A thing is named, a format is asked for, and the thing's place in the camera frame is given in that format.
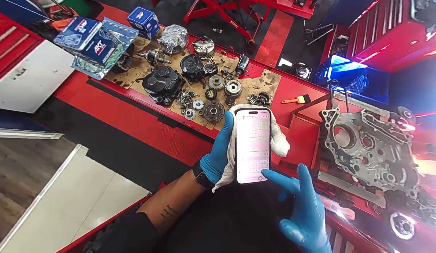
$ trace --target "blue nitrile glove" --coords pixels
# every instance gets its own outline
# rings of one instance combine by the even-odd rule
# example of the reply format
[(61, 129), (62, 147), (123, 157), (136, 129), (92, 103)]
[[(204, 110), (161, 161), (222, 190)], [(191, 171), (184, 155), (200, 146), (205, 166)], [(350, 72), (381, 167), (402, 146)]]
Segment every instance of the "blue nitrile glove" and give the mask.
[(232, 128), (234, 127), (234, 117), (232, 113), (226, 112), (225, 117), (226, 122), (216, 136), (212, 151), (204, 155), (199, 162), (207, 178), (214, 184), (221, 179), (224, 167), (227, 165), (227, 146), (229, 145)]
[(261, 173), (296, 196), (293, 215), (289, 220), (280, 221), (280, 231), (289, 240), (303, 247), (305, 252), (331, 253), (325, 229), (324, 205), (313, 189), (307, 166), (298, 166), (299, 180), (271, 170), (262, 170)]

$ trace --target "white cloth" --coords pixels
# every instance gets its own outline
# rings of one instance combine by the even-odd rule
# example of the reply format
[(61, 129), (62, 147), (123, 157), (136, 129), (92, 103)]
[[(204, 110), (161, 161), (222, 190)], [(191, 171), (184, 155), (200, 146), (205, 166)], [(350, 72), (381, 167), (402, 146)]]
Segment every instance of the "white cloth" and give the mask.
[[(216, 189), (230, 184), (234, 179), (234, 166), (235, 166), (235, 142), (236, 142), (236, 126), (237, 120), (235, 118), (235, 111), (241, 108), (264, 108), (263, 106), (251, 105), (251, 104), (238, 104), (236, 106), (232, 106), (229, 110), (232, 112), (234, 116), (234, 127), (232, 129), (231, 140), (229, 141), (229, 146), (227, 147), (227, 160), (229, 161), (226, 167), (224, 168), (224, 172), (222, 173), (222, 177), (220, 181), (215, 184), (212, 192), (215, 192)], [(288, 150), (290, 150), (290, 144), (287, 141), (285, 135), (283, 135), (280, 130), (279, 125), (277, 125), (276, 118), (271, 112), (271, 150), (278, 154), (281, 157), (286, 157)]]

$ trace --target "forearm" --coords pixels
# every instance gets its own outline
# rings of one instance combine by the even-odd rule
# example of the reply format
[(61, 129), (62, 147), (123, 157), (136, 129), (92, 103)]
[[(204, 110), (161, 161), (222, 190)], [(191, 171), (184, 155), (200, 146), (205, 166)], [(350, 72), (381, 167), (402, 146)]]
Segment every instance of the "forearm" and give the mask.
[(158, 234), (165, 233), (190, 204), (205, 190), (189, 170), (176, 181), (163, 187), (137, 212), (145, 212)]

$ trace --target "black wristwatch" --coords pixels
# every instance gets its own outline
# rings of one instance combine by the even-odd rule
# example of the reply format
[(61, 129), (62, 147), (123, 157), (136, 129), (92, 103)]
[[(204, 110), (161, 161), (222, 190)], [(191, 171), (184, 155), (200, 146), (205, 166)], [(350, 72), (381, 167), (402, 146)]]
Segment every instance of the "black wristwatch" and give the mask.
[(202, 168), (199, 165), (199, 161), (193, 165), (192, 169), (193, 169), (193, 175), (194, 177), (196, 177), (196, 181), (198, 181), (200, 185), (208, 189), (211, 189), (215, 186), (215, 184), (210, 182), (210, 180), (207, 178), (204, 171), (202, 171)]

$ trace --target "smartphone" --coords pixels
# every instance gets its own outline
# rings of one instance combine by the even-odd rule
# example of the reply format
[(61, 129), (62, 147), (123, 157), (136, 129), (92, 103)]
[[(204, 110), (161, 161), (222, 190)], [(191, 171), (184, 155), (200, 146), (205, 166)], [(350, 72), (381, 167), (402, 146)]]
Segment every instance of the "smartphone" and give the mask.
[(236, 177), (240, 184), (266, 181), (262, 169), (271, 165), (271, 112), (243, 108), (236, 116)]

